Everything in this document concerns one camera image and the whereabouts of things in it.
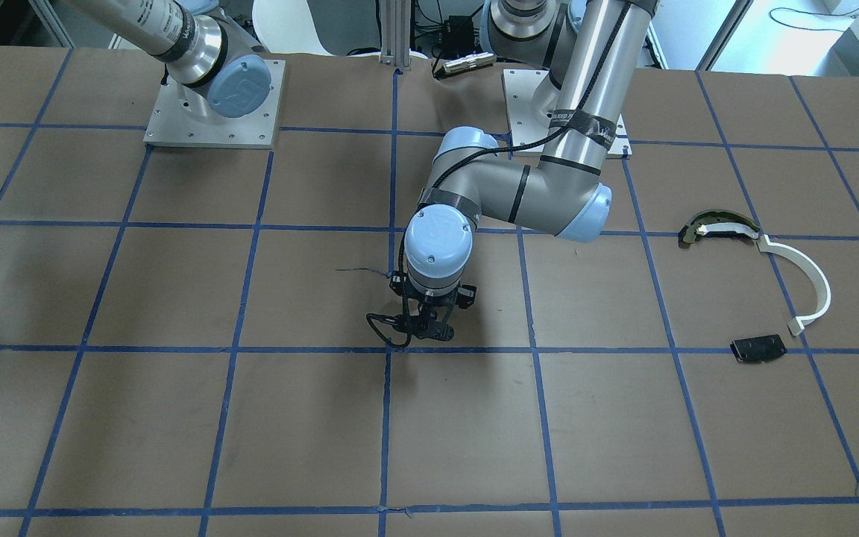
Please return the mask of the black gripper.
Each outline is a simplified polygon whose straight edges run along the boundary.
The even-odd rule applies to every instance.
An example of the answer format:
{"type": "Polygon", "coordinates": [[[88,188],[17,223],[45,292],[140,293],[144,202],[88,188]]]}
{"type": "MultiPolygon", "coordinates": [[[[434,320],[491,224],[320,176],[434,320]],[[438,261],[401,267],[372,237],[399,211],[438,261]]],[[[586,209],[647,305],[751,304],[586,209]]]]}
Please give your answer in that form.
{"type": "Polygon", "coordinates": [[[475,302],[476,286],[460,284],[446,295],[430,296],[419,292],[403,273],[392,273],[389,286],[396,295],[417,302],[415,314],[397,314],[389,317],[389,326],[399,333],[408,333],[416,339],[450,341],[456,331],[449,324],[454,308],[466,310],[475,302]]]}

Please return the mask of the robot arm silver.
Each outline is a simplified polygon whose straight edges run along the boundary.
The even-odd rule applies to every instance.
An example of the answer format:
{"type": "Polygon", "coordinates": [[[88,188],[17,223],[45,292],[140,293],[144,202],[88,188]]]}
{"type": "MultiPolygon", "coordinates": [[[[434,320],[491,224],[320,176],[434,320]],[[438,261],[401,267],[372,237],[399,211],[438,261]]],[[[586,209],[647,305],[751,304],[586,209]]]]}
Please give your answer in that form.
{"type": "Polygon", "coordinates": [[[657,1],[484,3],[485,50],[547,71],[535,103],[539,161],[503,159],[525,144],[501,146],[476,127],[444,135],[388,276],[401,313],[369,313],[374,332],[392,327],[402,348],[453,338],[451,312],[475,300],[462,275],[482,217],[575,242],[599,236],[611,205],[601,168],[657,9],[657,1]]]}
{"type": "Polygon", "coordinates": [[[224,118],[256,111],[271,92],[262,44],[218,1],[74,1],[89,15],[165,65],[177,83],[224,118]]]}

